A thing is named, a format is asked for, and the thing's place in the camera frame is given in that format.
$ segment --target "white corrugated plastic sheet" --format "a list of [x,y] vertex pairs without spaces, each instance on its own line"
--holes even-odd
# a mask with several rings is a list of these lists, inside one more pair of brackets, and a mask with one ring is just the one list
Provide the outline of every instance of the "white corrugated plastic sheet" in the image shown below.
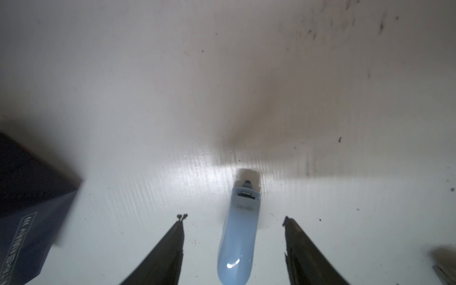
[[440,284],[430,252],[456,243],[455,8],[4,1],[0,126],[83,180],[29,284],[119,284],[178,213],[179,284],[219,284],[242,169],[262,197],[249,285],[288,283],[285,215],[352,285]]

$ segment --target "light blue vape pod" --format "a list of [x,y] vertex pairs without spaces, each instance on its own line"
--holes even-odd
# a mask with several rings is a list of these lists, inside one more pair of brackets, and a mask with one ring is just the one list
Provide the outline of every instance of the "light blue vape pod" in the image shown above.
[[260,193],[250,181],[231,192],[218,250],[217,273],[223,285],[245,285],[252,271]]

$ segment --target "charging port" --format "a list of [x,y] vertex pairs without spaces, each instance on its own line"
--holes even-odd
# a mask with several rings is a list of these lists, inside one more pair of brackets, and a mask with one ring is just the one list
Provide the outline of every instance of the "charging port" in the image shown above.
[[246,198],[250,198],[250,199],[254,199],[255,200],[255,197],[253,197],[252,193],[249,193],[249,192],[241,191],[240,193],[238,193],[238,196],[246,197]]

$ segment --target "printed logo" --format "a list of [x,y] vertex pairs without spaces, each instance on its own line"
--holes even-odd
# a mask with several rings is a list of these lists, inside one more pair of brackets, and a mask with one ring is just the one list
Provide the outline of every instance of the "printed logo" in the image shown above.
[[10,246],[10,250],[6,255],[5,260],[0,271],[0,285],[9,285],[11,281],[11,275],[16,265],[19,252],[21,251],[24,240],[26,239],[27,233],[33,223],[33,219],[36,216],[36,212],[22,217],[17,227],[16,234],[14,235],[13,241]]
[[239,208],[239,209],[243,209],[243,210],[247,210],[247,211],[253,211],[254,209],[250,206],[243,206],[243,205],[239,205],[239,204],[236,204],[236,208]]

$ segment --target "dirt stain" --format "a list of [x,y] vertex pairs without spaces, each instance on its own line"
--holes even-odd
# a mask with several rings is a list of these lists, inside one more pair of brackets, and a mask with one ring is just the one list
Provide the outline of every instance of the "dirt stain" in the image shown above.
[[379,35],[382,34],[383,29],[385,28],[385,20],[386,20],[386,12],[383,13],[382,20],[380,21],[380,27],[379,27],[379,31],[378,31]]

